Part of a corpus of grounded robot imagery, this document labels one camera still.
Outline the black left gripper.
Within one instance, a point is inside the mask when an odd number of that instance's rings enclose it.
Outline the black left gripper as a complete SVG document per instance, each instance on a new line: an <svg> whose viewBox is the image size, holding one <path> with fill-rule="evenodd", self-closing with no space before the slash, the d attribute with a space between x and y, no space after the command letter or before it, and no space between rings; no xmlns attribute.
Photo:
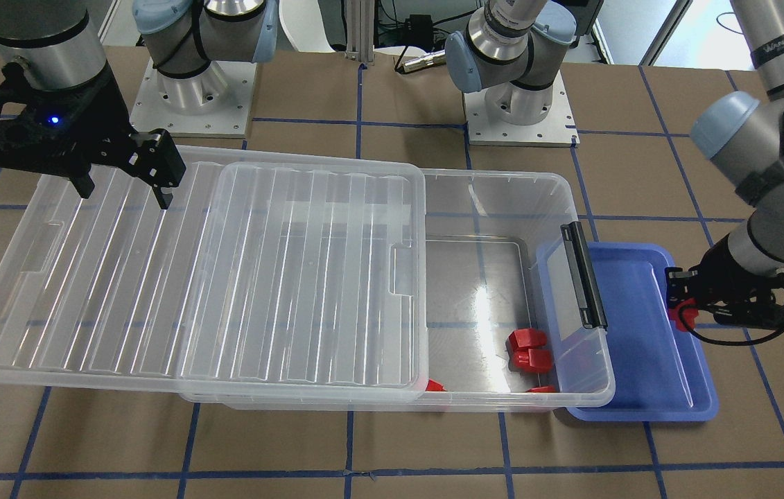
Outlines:
<svg viewBox="0 0 784 499"><path fill-rule="evenodd" d="M710 312L719 324L751 329L784 326L784 271L759 276L741 268L728 247L712 247L693 269L666 268L667 309ZM689 285L693 282L693 294Z"/></svg>

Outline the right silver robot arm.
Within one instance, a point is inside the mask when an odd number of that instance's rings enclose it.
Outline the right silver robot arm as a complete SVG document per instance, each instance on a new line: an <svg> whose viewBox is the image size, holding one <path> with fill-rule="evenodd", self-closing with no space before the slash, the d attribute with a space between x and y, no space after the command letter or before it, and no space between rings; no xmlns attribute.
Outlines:
<svg viewBox="0 0 784 499"><path fill-rule="evenodd" d="M277 1L135 1L132 16L172 110L223 97L218 63L268 62ZM94 164L119 168L170 207L186 172L169 130L128 116L97 29L81 1L0 1L0 167L94 192Z"/></svg>

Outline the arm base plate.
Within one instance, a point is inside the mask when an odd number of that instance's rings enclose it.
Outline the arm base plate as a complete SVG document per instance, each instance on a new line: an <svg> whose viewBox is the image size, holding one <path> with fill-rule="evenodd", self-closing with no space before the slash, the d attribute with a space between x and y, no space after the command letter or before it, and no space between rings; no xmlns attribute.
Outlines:
<svg viewBox="0 0 784 499"><path fill-rule="evenodd" d="M173 79L148 66L130 121L140 132L162 128L175 138L244 139L256 71L249 62L214 61L204 73Z"/></svg>
<svg viewBox="0 0 784 499"><path fill-rule="evenodd" d="M479 146L552 146L581 143L565 82L529 91L505 83L462 95L471 144Z"/></svg>

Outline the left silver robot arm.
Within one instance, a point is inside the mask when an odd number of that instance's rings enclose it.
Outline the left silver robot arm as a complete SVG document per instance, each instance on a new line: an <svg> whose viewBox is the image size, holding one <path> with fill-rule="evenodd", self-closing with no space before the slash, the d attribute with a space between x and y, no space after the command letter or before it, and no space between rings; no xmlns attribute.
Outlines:
<svg viewBox="0 0 784 499"><path fill-rule="evenodd" d="M767 95L718 98L690 139L755 211L698 265L668 268L668 317L693 332L704 310L721 325L784 332L784 1L731 2ZM451 80L484 91L503 122L532 125L551 107L552 85L575 39L573 14L550 1L489 1L444 44Z"/></svg>

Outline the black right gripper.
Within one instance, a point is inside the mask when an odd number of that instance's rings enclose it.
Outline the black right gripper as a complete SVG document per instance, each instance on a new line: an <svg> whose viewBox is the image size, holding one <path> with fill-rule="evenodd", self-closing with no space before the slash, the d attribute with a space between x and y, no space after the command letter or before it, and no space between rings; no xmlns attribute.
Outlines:
<svg viewBox="0 0 784 499"><path fill-rule="evenodd" d="M109 63L89 81L53 91L33 88L16 62L6 63L2 73L1 168L65 177L82 199L95 189L93 164L134 171L132 176L151 187L159 208L170 208L185 161L168 130L135 133Z"/></svg>

